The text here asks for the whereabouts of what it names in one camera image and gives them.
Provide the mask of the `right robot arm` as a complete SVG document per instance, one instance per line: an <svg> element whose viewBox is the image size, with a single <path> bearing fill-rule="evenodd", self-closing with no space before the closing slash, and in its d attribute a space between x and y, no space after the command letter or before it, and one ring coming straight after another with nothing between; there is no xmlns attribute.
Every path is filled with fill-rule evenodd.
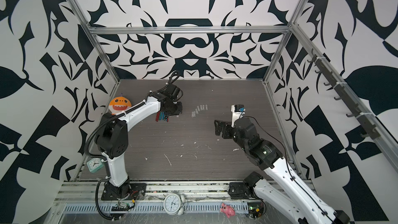
<svg viewBox="0 0 398 224"><path fill-rule="evenodd" d="M248 159L282 189L276 190L258 173L243 181L252 197L272 205L294 224L348 224L349 216L334 210L321 200L294 172L282 152L270 141L260 137L248 117L234 123L215 120L215 134L233 140Z"/></svg>

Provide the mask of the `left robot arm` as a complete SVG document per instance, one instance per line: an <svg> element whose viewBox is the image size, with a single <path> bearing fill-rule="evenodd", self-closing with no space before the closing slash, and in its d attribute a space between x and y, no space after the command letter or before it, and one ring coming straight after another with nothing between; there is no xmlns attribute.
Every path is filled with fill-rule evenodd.
<svg viewBox="0 0 398 224"><path fill-rule="evenodd" d="M125 169L124 154L129 146L128 132L147 117L163 113L167 118L182 113L183 96L180 88L167 83L158 91L150 91L136 105L120 96L111 100L109 113L101 119L100 125L90 136L101 152L107 171L107 191L113 191L124 198L129 190L129 176Z"/></svg>

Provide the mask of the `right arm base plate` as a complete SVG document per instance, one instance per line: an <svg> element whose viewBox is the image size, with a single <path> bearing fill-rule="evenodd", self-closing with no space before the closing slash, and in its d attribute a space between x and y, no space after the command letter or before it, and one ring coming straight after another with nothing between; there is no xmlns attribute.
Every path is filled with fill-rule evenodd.
<svg viewBox="0 0 398 224"><path fill-rule="evenodd" d="M233 200L257 198L254 188L246 182L229 183L228 194Z"/></svg>

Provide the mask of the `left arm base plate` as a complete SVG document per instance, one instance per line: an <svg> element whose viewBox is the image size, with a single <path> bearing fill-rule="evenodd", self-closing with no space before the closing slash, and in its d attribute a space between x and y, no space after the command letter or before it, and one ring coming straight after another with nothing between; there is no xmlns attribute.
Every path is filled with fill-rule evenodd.
<svg viewBox="0 0 398 224"><path fill-rule="evenodd" d="M145 183L126 182L120 187L116 187L111 183L105 183L101 200L102 201L141 200L145 196L146 187L147 184Z"/></svg>

